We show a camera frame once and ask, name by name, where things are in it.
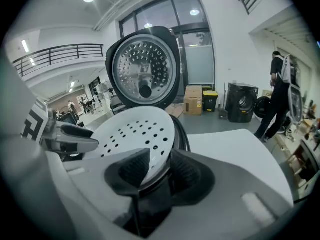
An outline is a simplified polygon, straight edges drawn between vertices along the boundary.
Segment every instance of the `window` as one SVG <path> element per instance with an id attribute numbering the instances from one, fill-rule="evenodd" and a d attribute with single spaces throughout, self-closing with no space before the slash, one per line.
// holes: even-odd
<path id="1" fill-rule="evenodd" d="M 206 22 L 198 0 L 173 0 L 181 25 Z"/>
<path id="2" fill-rule="evenodd" d="M 139 30 L 143 30 L 148 26 L 163 26 L 166 28 L 178 26 L 175 10 L 170 0 L 153 5 L 146 10 L 142 10 L 136 15 L 136 21 Z"/>
<path id="3" fill-rule="evenodd" d="M 172 29 L 180 51 L 180 85 L 215 85 L 215 57 L 209 24 L 199 0 L 156 0 L 120 21 L 121 37 L 148 27 Z"/>
<path id="4" fill-rule="evenodd" d="M 123 29 L 123 36 L 124 37 L 127 35 L 130 35 L 133 32 L 136 32 L 134 18 L 131 17 L 126 22 L 124 22 L 122 24 L 122 29 Z"/>
<path id="5" fill-rule="evenodd" d="M 209 32 L 183 35 L 188 83 L 191 85 L 214 84 L 215 65 L 212 39 Z"/>

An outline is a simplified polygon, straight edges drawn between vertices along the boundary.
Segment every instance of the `rice cooker lid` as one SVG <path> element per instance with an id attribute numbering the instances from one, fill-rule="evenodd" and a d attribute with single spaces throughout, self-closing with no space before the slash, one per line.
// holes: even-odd
<path id="1" fill-rule="evenodd" d="M 107 52 L 106 69 L 119 99 L 127 107 L 168 107 L 180 83 L 180 53 L 165 27 L 151 27 L 115 43 Z"/>

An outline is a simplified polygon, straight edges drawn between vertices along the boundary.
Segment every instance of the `black pants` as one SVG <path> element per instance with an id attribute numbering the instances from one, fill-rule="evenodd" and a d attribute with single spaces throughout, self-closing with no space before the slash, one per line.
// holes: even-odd
<path id="1" fill-rule="evenodd" d="M 262 119 L 259 129 L 254 134 L 258 139 L 261 139 L 263 135 L 271 139 L 280 129 L 284 123 L 287 113 L 289 111 L 288 103 L 288 90 L 281 90 L 282 92 L 274 91 L 271 97 L 269 108 L 265 117 Z M 268 129 L 272 119 L 275 117 L 274 124 Z"/>

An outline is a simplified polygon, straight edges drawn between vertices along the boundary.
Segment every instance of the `white steamer tray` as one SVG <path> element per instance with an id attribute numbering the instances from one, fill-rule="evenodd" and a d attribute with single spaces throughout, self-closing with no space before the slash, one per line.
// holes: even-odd
<path id="1" fill-rule="evenodd" d="M 148 148 L 150 168 L 142 184 L 150 181 L 165 165 L 175 140 L 170 115 L 157 107 L 140 106 L 125 110 L 103 123 L 91 136 L 99 147 L 83 159 L 97 159 Z"/>

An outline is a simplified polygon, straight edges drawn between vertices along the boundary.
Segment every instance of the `white countertop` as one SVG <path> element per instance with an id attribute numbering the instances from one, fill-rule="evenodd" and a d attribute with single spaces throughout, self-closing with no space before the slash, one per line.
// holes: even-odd
<path id="1" fill-rule="evenodd" d="M 264 182 L 292 207 L 287 179 L 269 150 L 248 130 L 188 135 L 191 152 L 239 166 Z"/>

